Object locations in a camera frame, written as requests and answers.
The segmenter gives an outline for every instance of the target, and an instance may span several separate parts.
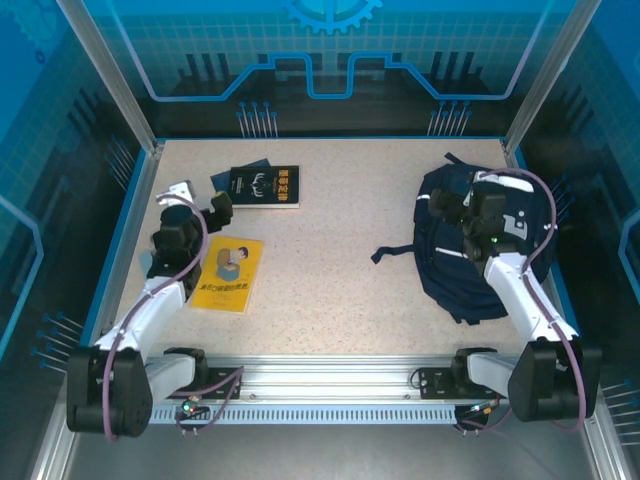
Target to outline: backpack strap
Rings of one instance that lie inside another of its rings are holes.
[[[383,255],[402,255],[403,253],[413,252],[413,244],[404,245],[402,247],[380,247],[376,253],[371,255],[371,260],[376,265],[380,262]]]
[[[456,157],[453,153],[451,152],[447,152],[447,154],[444,156],[444,158],[446,158],[447,160],[449,160],[451,163],[453,163],[454,165],[467,165],[466,162],[463,162],[462,160],[460,160],[458,157]]]
[[[467,322],[467,324],[471,326],[480,325],[480,320],[477,318],[469,320],[468,318],[462,318],[460,315],[454,315],[453,313],[451,314],[451,317],[458,325],[460,325],[462,322]]]

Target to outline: black robotic joint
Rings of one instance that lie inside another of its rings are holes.
[[[223,226],[229,225],[233,216],[229,196],[223,192],[211,200],[211,205],[213,212],[200,212],[205,219],[207,232],[202,231],[198,218],[185,205],[173,205],[162,211],[160,230],[151,237],[156,251],[147,278],[177,275],[198,255],[208,233],[218,232]],[[187,298],[196,288],[201,273],[197,264],[182,278]]]
[[[72,432],[103,433],[102,377],[109,352],[79,347],[67,365],[67,426]],[[138,437],[151,418],[153,397],[142,356],[131,348],[113,362],[109,420],[115,435]]]
[[[593,415],[600,379],[602,351],[570,342],[578,360],[585,389],[586,416]],[[575,375],[561,342],[529,342],[516,364],[508,384],[513,413],[522,422],[562,420],[578,416],[579,397]]]

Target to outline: blue enclosure wall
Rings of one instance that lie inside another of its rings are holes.
[[[603,0],[527,133],[529,168],[558,185],[558,257],[586,339],[640,361],[640,3]]]
[[[87,2],[171,137],[504,135],[573,4]]]
[[[84,323],[140,146],[55,2],[0,13],[0,463],[17,479],[77,338],[43,316]]]

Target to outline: dark blue booklet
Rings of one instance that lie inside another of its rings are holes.
[[[269,160],[263,158],[262,160],[258,160],[257,162],[250,163],[245,165],[245,167],[268,167]],[[217,173],[211,177],[211,182],[213,183],[213,188],[216,192],[227,192],[229,190],[229,181],[231,180],[231,170],[227,170],[226,172]]]
[[[298,208],[300,167],[232,168],[227,193],[233,208]]]

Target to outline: robotic arm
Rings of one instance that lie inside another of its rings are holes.
[[[507,234],[504,206],[507,189],[533,194],[526,180],[478,172],[466,197],[434,190],[430,213],[460,226],[464,256],[474,262],[493,287],[514,322],[524,345],[517,362],[493,349],[459,350],[452,363],[459,391],[488,387],[507,397],[521,421],[580,418],[584,385],[586,416],[593,414],[600,375],[601,352],[584,345],[560,316],[536,280],[522,244]],[[568,349],[576,359],[572,364]]]
[[[195,196],[190,182],[173,185],[167,193],[190,203]],[[69,358],[67,425],[72,431],[105,431],[103,376],[114,344],[117,348],[109,376],[108,415],[115,435],[139,436],[149,423],[153,405],[179,389],[188,386],[197,390],[207,383],[208,368],[201,350],[171,349],[151,364],[147,364],[147,357],[173,314],[196,288],[201,269],[194,259],[207,234],[230,223],[231,201],[226,194],[218,195],[211,200],[213,211],[200,212],[207,228],[203,232],[190,207],[177,199],[166,199],[164,194],[158,199],[167,208],[160,217],[160,230],[152,237],[155,253],[142,294],[93,347],[79,347]]]

